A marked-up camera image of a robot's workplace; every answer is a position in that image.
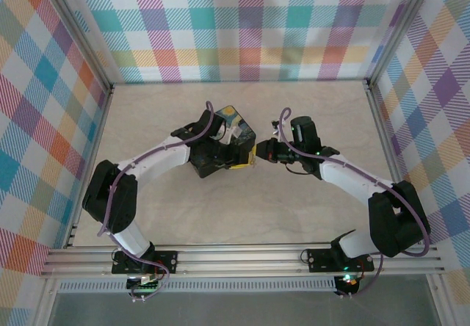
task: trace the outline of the beige table surface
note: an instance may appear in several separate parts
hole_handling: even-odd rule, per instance
[[[271,137],[270,121],[290,106],[292,117],[312,117],[323,145],[390,178],[359,81],[118,86],[96,163],[119,162],[159,144],[196,121],[205,100],[216,110],[235,106],[257,142]],[[255,167],[219,170],[205,179],[191,164],[174,168],[141,191],[136,220],[155,245],[325,242],[368,225],[367,208],[339,188],[260,159]],[[107,237],[96,236],[98,229],[83,211],[74,244],[109,245]]]

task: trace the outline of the purple cable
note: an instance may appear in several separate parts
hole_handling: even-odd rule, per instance
[[[209,118],[209,122],[207,123],[206,127],[204,130],[202,130],[201,133],[196,135],[195,137],[192,137],[191,139],[180,141],[180,142],[175,142],[174,144],[169,144],[167,146],[160,146],[159,148],[154,148],[153,150],[150,150],[149,152],[144,153],[141,155],[139,158],[137,158],[135,161],[132,163],[129,163],[127,166],[124,167],[123,170],[119,172],[119,174],[116,176],[115,181],[112,182],[111,189],[109,190],[109,197],[108,201],[106,203],[106,211],[104,213],[104,219],[103,219],[103,224],[101,225],[101,228],[97,234],[97,236],[101,236],[107,229],[108,227],[108,222],[109,222],[109,216],[111,214],[111,205],[112,205],[112,198],[114,197],[116,187],[118,186],[119,180],[123,177],[124,174],[128,170],[130,170],[133,166],[141,162],[143,159],[146,159],[147,157],[153,155],[154,153],[157,153],[161,150],[167,150],[169,148],[175,148],[177,146],[185,145],[188,142],[195,141],[197,139],[200,139],[201,137],[204,136],[204,134],[209,130],[211,127],[212,121],[214,119],[214,107],[212,106],[212,103],[210,101],[206,101],[206,108],[211,111],[211,117]]]
[[[411,215],[415,219],[416,223],[418,224],[419,229],[421,229],[421,232],[422,232],[422,235],[423,235],[423,238],[424,238],[424,249],[423,249],[423,251],[421,251],[420,253],[410,253],[408,251],[402,251],[402,253],[405,254],[405,255],[408,255],[408,256],[413,256],[413,257],[425,256],[427,254],[427,252],[429,251],[429,248],[430,248],[429,235],[427,234],[426,228],[425,228],[423,222],[421,221],[421,219],[419,218],[418,214],[416,213],[416,211],[414,211],[413,207],[411,207],[411,205],[404,199],[404,197],[401,196],[398,192],[396,192],[392,188],[389,188],[388,186],[386,186],[384,183],[380,183],[379,181],[377,181],[371,175],[365,173],[364,171],[360,170],[357,167],[354,167],[353,165],[351,165],[347,162],[344,162],[340,159],[332,159],[331,157],[312,155],[310,153],[305,153],[305,152],[302,152],[302,151],[296,149],[294,146],[292,146],[287,141],[287,138],[284,135],[284,131],[283,131],[283,127],[282,127],[283,121],[287,120],[291,116],[291,113],[292,113],[292,110],[289,107],[286,107],[282,110],[281,116],[279,117],[279,126],[278,126],[279,135],[281,136],[282,141],[287,145],[287,147],[290,148],[295,153],[298,153],[301,156],[310,157],[312,159],[321,159],[323,161],[329,161],[329,162],[333,162],[333,163],[336,163],[336,164],[340,164],[343,167],[347,167],[350,170],[354,171],[355,173],[359,174],[360,176],[364,177],[368,181],[371,181],[372,183],[378,185],[382,189],[387,190],[388,192],[390,192],[394,197],[396,197],[406,207],[407,210],[409,210],[409,212],[411,213]],[[369,284],[367,284],[367,286],[362,288],[362,290],[360,290],[358,293],[356,293],[356,295],[358,295],[361,292],[366,291],[367,289],[370,288],[370,286],[378,279],[380,271],[382,270],[382,266],[383,266],[383,254],[380,254],[380,265],[379,265],[379,268],[377,269],[377,273],[372,278],[371,282]]]
[[[147,297],[143,297],[143,298],[137,298],[135,295],[134,295],[134,290],[135,288],[132,288],[131,289],[131,296],[132,296],[132,299],[135,301],[135,300],[142,300],[143,302],[145,302],[146,300],[154,297],[155,295],[157,295],[163,287],[166,286],[166,284],[168,283],[169,279],[170,279],[170,270],[168,270],[168,268],[163,265],[163,264],[159,264],[158,262],[153,262],[153,261],[150,261],[150,260],[145,260],[144,258],[138,258],[136,257],[133,253],[131,253],[130,251],[128,251],[125,247],[122,246],[121,243],[119,243],[119,241],[112,235],[110,234],[109,235],[109,238],[111,238],[111,240],[131,259],[135,260],[135,261],[138,261],[138,262],[142,262],[143,264],[148,264],[148,265],[152,265],[152,266],[155,266],[155,267],[158,267],[160,269],[163,269],[164,270],[164,273],[165,273],[165,279],[163,280],[163,282],[160,284],[159,288],[157,288],[155,291],[153,291],[152,293],[150,293]]]
[[[149,157],[150,155],[153,155],[154,153],[157,153],[159,151],[162,151],[162,150],[167,150],[168,148],[175,148],[176,146],[181,146],[181,145],[184,145],[184,144],[187,144],[188,142],[191,142],[191,141],[195,141],[197,139],[200,139],[201,137],[204,136],[204,134],[209,130],[211,124],[212,124],[212,121],[214,119],[214,107],[212,106],[212,103],[210,101],[207,101],[206,102],[206,108],[211,111],[211,117],[209,118],[209,122],[207,123],[206,127],[204,128],[204,130],[202,130],[201,133],[199,133],[198,135],[196,135],[195,137],[192,137],[188,140],[184,140],[184,141],[180,141],[180,142],[176,142],[174,144],[169,144],[167,146],[160,146],[159,148],[154,148],[153,150],[150,150],[149,152],[146,152],[144,153],[143,155],[141,155],[139,158],[137,158],[134,162],[128,164],[127,166],[124,167],[123,170],[120,171],[120,173],[116,176],[116,179],[113,181],[112,185],[111,185],[111,188],[109,190],[109,197],[108,197],[108,201],[106,203],[106,212],[104,213],[104,219],[103,219],[103,225],[101,226],[101,229],[100,231],[98,232],[98,236],[101,236],[104,231],[106,230],[106,227],[108,226],[108,222],[109,222],[109,215],[111,214],[111,205],[112,205],[112,198],[114,196],[114,193],[115,193],[115,190],[116,190],[116,186],[118,185],[119,183],[119,180],[123,177],[123,175],[132,168],[133,165],[136,165],[138,164],[139,162],[141,162],[143,159],[146,159],[147,157]],[[121,243],[119,243],[117,241],[117,239],[112,235],[110,234],[109,235],[109,238],[111,238],[111,240],[129,257],[129,258],[132,258],[133,260],[135,261],[138,261],[138,262],[142,262],[143,264],[149,264],[149,265],[152,265],[152,266],[155,266],[155,267],[158,267],[160,269],[163,269],[164,272],[165,272],[165,279],[164,281],[160,284],[160,287],[158,289],[156,289],[155,291],[153,291],[152,293],[150,293],[147,297],[143,297],[142,300],[143,302],[145,302],[146,300],[152,298],[153,296],[155,296],[156,294],[158,294],[162,288],[168,283],[169,279],[170,279],[170,271],[168,270],[168,268],[163,265],[163,264],[159,264],[158,262],[153,262],[153,261],[150,261],[150,260],[145,260],[143,258],[139,258],[137,256],[135,256],[134,254],[132,254],[130,251],[128,251],[125,247],[123,247],[121,245]],[[134,295],[134,289],[131,289],[131,296],[132,296],[132,299],[135,301],[135,300],[139,300],[138,298],[135,297]]]

